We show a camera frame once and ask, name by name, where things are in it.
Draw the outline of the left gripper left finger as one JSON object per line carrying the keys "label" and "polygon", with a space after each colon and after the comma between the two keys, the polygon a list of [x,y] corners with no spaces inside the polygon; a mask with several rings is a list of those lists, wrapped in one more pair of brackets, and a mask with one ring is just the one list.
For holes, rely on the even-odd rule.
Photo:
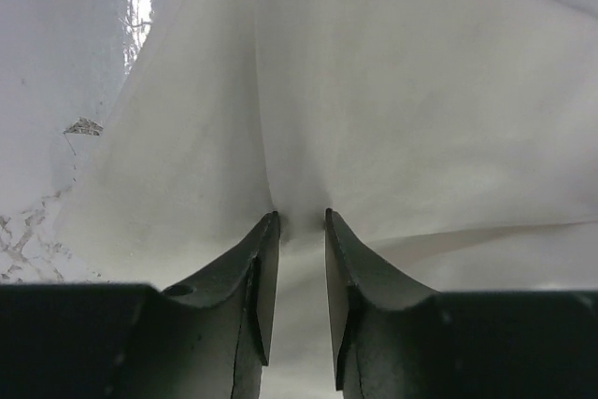
{"label": "left gripper left finger", "polygon": [[5,398],[256,398],[267,365],[280,218],[158,290],[147,284],[1,288]]}

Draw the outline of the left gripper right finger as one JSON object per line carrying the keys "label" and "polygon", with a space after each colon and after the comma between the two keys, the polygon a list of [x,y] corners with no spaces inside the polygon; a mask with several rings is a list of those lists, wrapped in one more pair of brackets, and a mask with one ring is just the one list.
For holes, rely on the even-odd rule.
{"label": "left gripper right finger", "polygon": [[438,292],[327,209],[335,386],[347,398],[593,398],[594,291]]}

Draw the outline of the white t shirt red print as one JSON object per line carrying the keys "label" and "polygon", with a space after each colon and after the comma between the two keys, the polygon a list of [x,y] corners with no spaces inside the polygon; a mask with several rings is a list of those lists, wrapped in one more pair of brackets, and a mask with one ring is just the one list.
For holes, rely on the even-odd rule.
{"label": "white t shirt red print", "polygon": [[58,236],[163,288],[282,218],[266,398],[332,398],[323,215],[441,290],[597,283],[597,0],[169,0]]}

